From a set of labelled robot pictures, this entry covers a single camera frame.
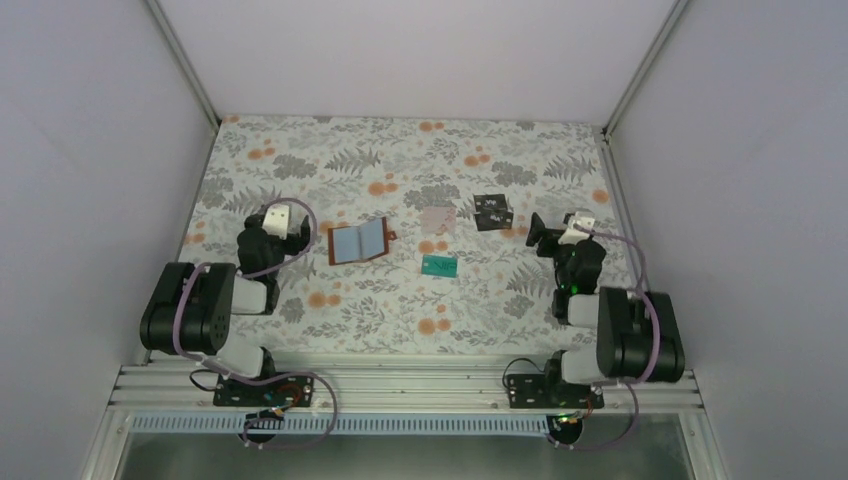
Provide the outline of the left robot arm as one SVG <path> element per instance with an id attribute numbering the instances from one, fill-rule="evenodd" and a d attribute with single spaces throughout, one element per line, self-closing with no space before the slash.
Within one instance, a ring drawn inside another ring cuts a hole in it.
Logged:
<path id="1" fill-rule="evenodd" d="M 312 223 L 306 215 L 290 232 L 287 210 L 271 209 L 245 220 L 236 264 L 166 264 L 140 320 L 142 345 L 239 381 L 239 392 L 252 404 L 270 402 L 279 382 L 271 354 L 232 334 L 231 319 L 275 311 L 280 270 L 308 252 Z"/>

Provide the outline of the teal grey credit card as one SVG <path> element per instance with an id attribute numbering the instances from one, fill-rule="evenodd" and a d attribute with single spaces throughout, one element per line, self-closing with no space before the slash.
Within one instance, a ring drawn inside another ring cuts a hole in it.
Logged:
<path id="1" fill-rule="evenodd" d="M 424 255 L 420 271 L 423 275 L 456 278 L 458 276 L 458 259 L 438 255 Z"/>

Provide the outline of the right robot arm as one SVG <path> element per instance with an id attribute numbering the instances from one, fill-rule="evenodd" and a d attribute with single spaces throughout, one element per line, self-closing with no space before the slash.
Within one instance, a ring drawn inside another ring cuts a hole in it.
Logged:
<path id="1" fill-rule="evenodd" d="M 541 391 L 555 407 L 578 397 L 580 386 L 675 383 L 685 370 L 685 352 L 671 297 L 648 290 L 639 277 L 629 288 L 599 283 L 607 251 L 603 241 L 631 247 L 640 264 L 644 252 L 632 239 L 602 232 L 590 216 L 572 213 L 562 229 L 533 214 L 526 244 L 551 259 L 556 288 L 552 314 L 563 325 L 595 332 L 592 348 L 559 351 L 546 362 Z"/>

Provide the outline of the pink white credit card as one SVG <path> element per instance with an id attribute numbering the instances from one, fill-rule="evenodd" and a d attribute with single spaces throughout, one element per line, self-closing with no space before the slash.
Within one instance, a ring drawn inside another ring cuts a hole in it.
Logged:
<path id="1" fill-rule="evenodd" d="M 456 213 L 455 207 L 424 207 L 420 215 L 422 232 L 427 235 L 453 233 L 456 228 Z"/>

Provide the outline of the brown leather card holder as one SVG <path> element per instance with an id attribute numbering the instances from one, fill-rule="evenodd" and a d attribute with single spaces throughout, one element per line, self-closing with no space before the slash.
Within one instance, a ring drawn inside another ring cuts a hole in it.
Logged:
<path id="1" fill-rule="evenodd" d="M 328 230 L 330 266 L 363 263 L 385 256 L 397 234 L 388 226 L 386 217 L 374 218 L 358 226 Z"/>

